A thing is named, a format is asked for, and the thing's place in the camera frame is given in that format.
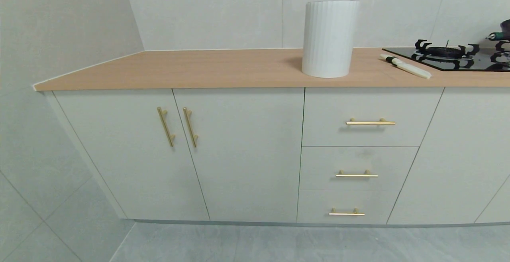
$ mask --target drawer front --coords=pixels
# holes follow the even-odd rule
[[[303,147],[299,189],[400,191],[418,148]],[[377,177],[337,177],[363,175]]]
[[[443,88],[306,88],[303,146],[419,146]],[[395,125],[347,125],[377,122]]]
[[[386,224],[398,191],[299,191],[297,222],[331,224]],[[365,215],[329,215],[353,213]]]

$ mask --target gold bar pull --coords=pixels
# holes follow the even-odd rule
[[[329,215],[338,215],[338,216],[365,216],[364,213],[358,212],[358,209],[355,208],[352,212],[337,212],[335,208],[331,209]]]
[[[170,134],[170,131],[168,130],[168,125],[166,125],[165,115],[168,113],[165,110],[161,110],[160,107],[158,107],[158,113],[160,115],[161,124],[163,125],[163,128],[166,133],[166,138],[168,138],[168,142],[170,143],[170,146],[173,147],[173,139],[175,138],[175,134]]]
[[[191,111],[187,108],[182,108],[182,110],[184,111],[184,115],[186,116],[186,123],[188,124],[191,140],[193,141],[193,147],[196,148],[196,140],[198,140],[198,135],[196,135],[193,132],[193,126],[191,126]]]
[[[370,173],[370,170],[366,170],[363,174],[344,174],[343,170],[340,170],[336,177],[359,177],[359,178],[370,178],[370,177],[379,177],[377,174]]]
[[[381,118],[378,122],[357,122],[354,118],[351,118],[345,124],[350,126],[394,126],[396,122],[388,122],[384,118]]]

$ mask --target ribbed white vase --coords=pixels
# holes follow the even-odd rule
[[[308,2],[302,71],[319,78],[349,73],[358,1]]]

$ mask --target gas stove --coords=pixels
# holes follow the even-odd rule
[[[415,47],[390,47],[385,51],[441,71],[510,71],[510,41],[499,41],[493,49],[480,49],[478,44],[458,47],[430,46],[418,40]]]

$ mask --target white cabinet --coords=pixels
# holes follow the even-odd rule
[[[212,221],[296,222],[304,89],[175,89]]]
[[[297,222],[386,224],[398,191],[300,191]],[[352,214],[354,209],[364,215]]]
[[[303,146],[420,146],[443,88],[306,88]],[[394,125],[353,125],[378,122]]]
[[[510,173],[509,117],[508,88],[446,88],[388,223],[475,222]]]
[[[209,220],[172,90],[55,95],[127,218]]]
[[[418,148],[303,147],[299,190],[400,191]],[[377,177],[337,177],[362,175]]]
[[[510,221],[510,179],[506,179],[506,182],[477,219],[477,223],[508,221]]]

